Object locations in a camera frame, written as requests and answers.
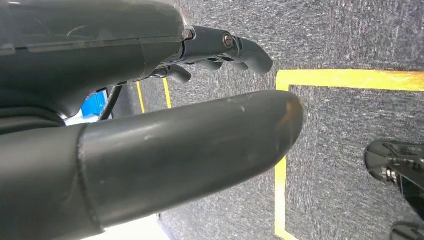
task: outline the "gray carpet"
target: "gray carpet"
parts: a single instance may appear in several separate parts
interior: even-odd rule
[[[364,166],[379,139],[424,143],[424,93],[292,87],[305,125],[287,160],[286,230],[299,240],[386,240],[396,221],[418,221],[393,184]]]
[[[240,72],[229,66],[215,72],[200,66],[188,67],[193,74],[189,83],[176,84],[169,81],[174,107],[246,92],[275,89],[277,71],[283,69],[360,68],[422,71],[424,68],[424,3],[420,0],[177,2],[183,6],[195,25],[228,30],[234,35],[259,43],[274,59],[274,67],[265,76],[249,71]],[[145,96],[149,96],[145,101],[151,103],[147,104],[146,111],[152,112],[166,107],[161,93],[161,81],[149,79],[141,85],[143,91],[147,91]],[[348,98],[346,94],[350,93],[342,91],[340,95],[335,95],[335,90],[332,89],[322,92],[312,88],[295,90],[305,104],[309,104],[308,113],[312,113],[312,117],[307,116],[307,127],[311,128],[311,121],[316,118],[317,124],[328,125],[326,131],[329,134],[325,134],[323,127],[318,125],[310,133],[311,136],[305,136],[299,141],[298,147],[303,146],[308,151],[302,155],[297,153],[299,150],[296,149],[291,152],[292,159],[296,154],[301,157],[296,157],[300,163],[313,161],[311,156],[315,156],[315,161],[325,160],[326,164],[321,165],[321,171],[315,176],[315,179],[322,182],[320,183],[311,181],[312,177],[305,174],[305,171],[311,171],[310,168],[302,164],[292,166],[294,161],[289,161],[290,189],[287,200],[296,202],[287,212],[289,232],[299,235],[301,240],[356,239],[354,234],[367,236],[364,235],[365,232],[380,233],[379,238],[375,239],[384,239],[383,234],[389,222],[404,216],[409,217],[409,210],[395,194],[396,191],[372,181],[366,175],[358,156],[362,154],[368,142],[380,137],[396,136],[399,140],[411,142],[419,138],[424,140],[422,130],[415,135],[408,135],[409,131],[416,129],[412,125],[413,121],[418,120],[408,118],[404,109],[415,107],[417,111],[418,99],[422,101],[423,95],[412,102],[415,106],[406,96],[394,96],[402,100],[396,105],[400,113],[382,111],[378,112],[378,116],[361,117],[361,110],[365,109],[369,102],[356,99],[356,94],[352,93],[354,98]],[[321,105],[325,100],[330,100],[331,103],[327,108]],[[132,104],[140,107],[137,101]],[[320,108],[312,110],[312,105]],[[383,108],[383,105],[375,105],[375,108]],[[352,115],[346,122],[347,117],[344,115],[355,113],[357,115]],[[349,128],[343,132],[346,124],[349,124]],[[403,130],[407,133],[402,133],[402,129],[396,129],[392,125],[403,125]],[[344,135],[349,133],[349,130],[362,133],[352,139],[349,143],[351,146],[347,144],[348,136]],[[305,145],[307,139],[310,139],[309,143],[314,143]],[[331,149],[331,155],[325,158],[322,155],[323,149],[329,146],[334,147]],[[346,164],[332,161],[340,159]],[[327,172],[333,177],[343,175],[336,180],[338,185],[334,188],[339,190],[340,201],[334,201],[335,197],[331,194],[325,195],[325,191],[317,193],[320,187],[328,188],[329,183],[325,182]],[[296,185],[299,185],[299,191],[293,191]],[[355,191],[345,191],[352,185],[356,186]],[[370,198],[361,196],[368,194],[371,189],[377,191],[377,194]],[[308,190],[315,195],[307,195]],[[359,201],[355,201],[353,196],[357,196]],[[396,198],[399,200],[399,207],[393,211]],[[363,211],[364,206],[361,204],[367,203],[375,203],[378,206],[371,211],[372,215]],[[315,215],[319,213],[324,214],[322,219],[321,216]],[[270,171],[227,191],[169,210],[162,215],[162,222],[177,240],[276,240],[274,173]]]

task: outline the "robotic hand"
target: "robotic hand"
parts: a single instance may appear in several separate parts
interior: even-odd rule
[[[177,64],[267,73],[255,43],[149,0],[0,0],[0,239],[82,239],[246,181],[303,125],[289,92],[65,126],[87,95]]]

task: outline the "yellow tape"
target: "yellow tape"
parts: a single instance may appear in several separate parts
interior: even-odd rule
[[[141,113],[146,113],[145,111],[145,104],[143,102],[143,94],[142,94],[142,87],[140,86],[140,82],[136,82],[137,84],[137,91],[138,91],[138,98],[140,99],[140,106],[141,106]]]
[[[172,104],[171,104],[170,88],[168,87],[168,80],[166,77],[163,78],[163,87],[165,88],[166,104],[168,106],[168,109],[171,109]]]
[[[424,91],[424,72],[376,70],[280,70],[277,85]]]

